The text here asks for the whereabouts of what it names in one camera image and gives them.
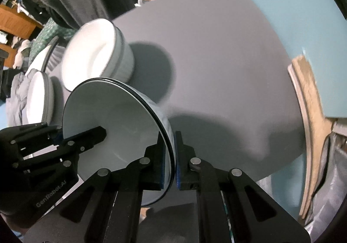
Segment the wooden board edge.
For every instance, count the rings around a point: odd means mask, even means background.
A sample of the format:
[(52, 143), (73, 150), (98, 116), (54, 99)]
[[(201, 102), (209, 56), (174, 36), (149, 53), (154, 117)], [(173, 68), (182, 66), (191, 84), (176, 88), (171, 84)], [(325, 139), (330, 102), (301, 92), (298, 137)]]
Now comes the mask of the wooden board edge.
[(299, 220), (305, 222), (319, 181), (324, 142), (331, 132), (333, 120), (323, 114), (316, 80), (304, 55), (292, 59), (288, 73), (298, 99), (305, 132), (306, 174), (299, 210)]

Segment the wooden louvred wardrobe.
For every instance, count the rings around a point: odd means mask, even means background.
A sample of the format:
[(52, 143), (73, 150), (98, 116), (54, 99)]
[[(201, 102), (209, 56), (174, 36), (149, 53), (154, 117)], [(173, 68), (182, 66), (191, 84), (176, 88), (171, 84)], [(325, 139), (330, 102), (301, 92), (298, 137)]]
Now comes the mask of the wooden louvred wardrobe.
[[(10, 8), (1, 4), (0, 8), (1, 32), (11, 36), (17, 36), (21, 39), (33, 39), (42, 30), (42, 24), (26, 16), (24, 13), (18, 13), (15, 8)], [(1, 43), (1, 51), (7, 53), (4, 66), (11, 68), (15, 61), (17, 49), (11, 47), (10, 43)]]

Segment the black mesh office chair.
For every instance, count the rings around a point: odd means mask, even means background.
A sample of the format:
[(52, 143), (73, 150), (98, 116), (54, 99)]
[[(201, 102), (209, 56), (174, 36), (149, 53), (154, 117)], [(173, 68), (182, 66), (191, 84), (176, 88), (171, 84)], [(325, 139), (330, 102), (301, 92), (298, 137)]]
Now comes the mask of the black mesh office chair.
[(48, 74), (51, 73), (62, 62), (65, 49), (65, 41), (61, 37), (55, 36), (48, 44), (48, 51), (44, 57), (40, 71)]

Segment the white ribbed bowl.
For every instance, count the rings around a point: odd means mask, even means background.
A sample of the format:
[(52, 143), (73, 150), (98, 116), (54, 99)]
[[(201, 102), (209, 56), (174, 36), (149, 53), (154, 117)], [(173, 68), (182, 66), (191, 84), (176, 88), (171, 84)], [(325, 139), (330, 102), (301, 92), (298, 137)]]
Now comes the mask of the white ribbed bowl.
[(135, 57), (122, 31), (107, 19), (84, 24), (68, 43), (61, 63), (61, 79), (68, 91), (82, 82), (107, 77), (126, 83)]
[(162, 137), (166, 149), (164, 187), (145, 190), (142, 205), (160, 201), (174, 180), (175, 141), (170, 123), (159, 106), (133, 87), (110, 78), (84, 81), (69, 95), (62, 117), (64, 138), (101, 126), (104, 141), (82, 153), (78, 175), (86, 181), (100, 168), (111, 171), (125, 168), (144, 156), (145, 150)]

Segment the grey duvet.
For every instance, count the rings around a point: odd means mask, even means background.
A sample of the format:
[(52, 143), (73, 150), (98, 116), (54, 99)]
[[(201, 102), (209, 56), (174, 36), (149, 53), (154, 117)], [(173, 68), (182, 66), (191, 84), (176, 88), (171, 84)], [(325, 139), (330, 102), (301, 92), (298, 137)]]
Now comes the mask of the grey duvet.
[(10, 96), (6, 99), (6, 115), (8, 127), (23, 125), (23, 109), (26, 107), (29, 86), (36, 69), (26, 73), (18, 73), (11, 84)]

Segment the white plate black rim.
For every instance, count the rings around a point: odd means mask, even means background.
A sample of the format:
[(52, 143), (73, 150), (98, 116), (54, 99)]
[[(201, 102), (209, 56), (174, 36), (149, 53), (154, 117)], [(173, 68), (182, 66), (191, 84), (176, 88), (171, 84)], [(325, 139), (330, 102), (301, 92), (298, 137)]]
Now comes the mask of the white plate black rim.
[(26, 100), (26, 118), (28, 123), (47, 123), (54, 112), (54, 86), (51, 78), (44, 72), (37, 71), (29, 84)]

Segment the green checkered tablecloth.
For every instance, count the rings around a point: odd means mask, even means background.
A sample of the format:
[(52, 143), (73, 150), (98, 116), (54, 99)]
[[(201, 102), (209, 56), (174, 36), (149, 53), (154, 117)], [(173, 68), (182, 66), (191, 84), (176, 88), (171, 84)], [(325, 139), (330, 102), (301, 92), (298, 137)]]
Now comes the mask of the green checkered tablecloth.
[(58, 36), (65, 41), (70, 41), (76, 32), (77, 30), (62, 27), (52, 18), (49, 18), (42, 31), (31, 43), (28, 64), (30, 65), (34, 61), (37, 55), (47, 47), (54, 37)]

